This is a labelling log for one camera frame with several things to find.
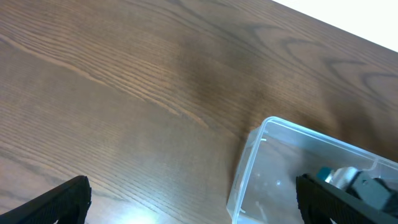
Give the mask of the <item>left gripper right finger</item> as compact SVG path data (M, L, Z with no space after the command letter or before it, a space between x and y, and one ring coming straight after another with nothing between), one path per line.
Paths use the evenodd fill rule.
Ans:
M380 223L397 224L389 215L310 174L296 177L298 208L306 224Z

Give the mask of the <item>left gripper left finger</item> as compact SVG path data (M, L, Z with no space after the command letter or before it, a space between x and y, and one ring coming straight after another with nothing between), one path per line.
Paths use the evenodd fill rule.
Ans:
M91 187L84 175L1 215L1 224L84 224L91 205Z

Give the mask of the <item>clear plastic container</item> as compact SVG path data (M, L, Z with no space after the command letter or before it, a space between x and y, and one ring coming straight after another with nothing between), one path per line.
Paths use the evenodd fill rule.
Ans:
M397 190L395 162L271 116L246 141L227 203L233 223L304 223L296 177L322 167L355 167Z

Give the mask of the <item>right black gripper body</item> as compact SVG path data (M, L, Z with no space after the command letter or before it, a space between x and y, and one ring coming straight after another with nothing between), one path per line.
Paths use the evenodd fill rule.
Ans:
M359 171L349 177L345 192L376 210L397 215L397 190L380 178L371 178L366 172Z

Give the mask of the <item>white blue cardboard box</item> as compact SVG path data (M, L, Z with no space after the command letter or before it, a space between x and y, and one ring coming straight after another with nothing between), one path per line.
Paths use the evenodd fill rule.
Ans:
M355 167L342 167L337 170L333 170L330 167L322 167L316 176L336 188L346 191L358 172L359 170Z

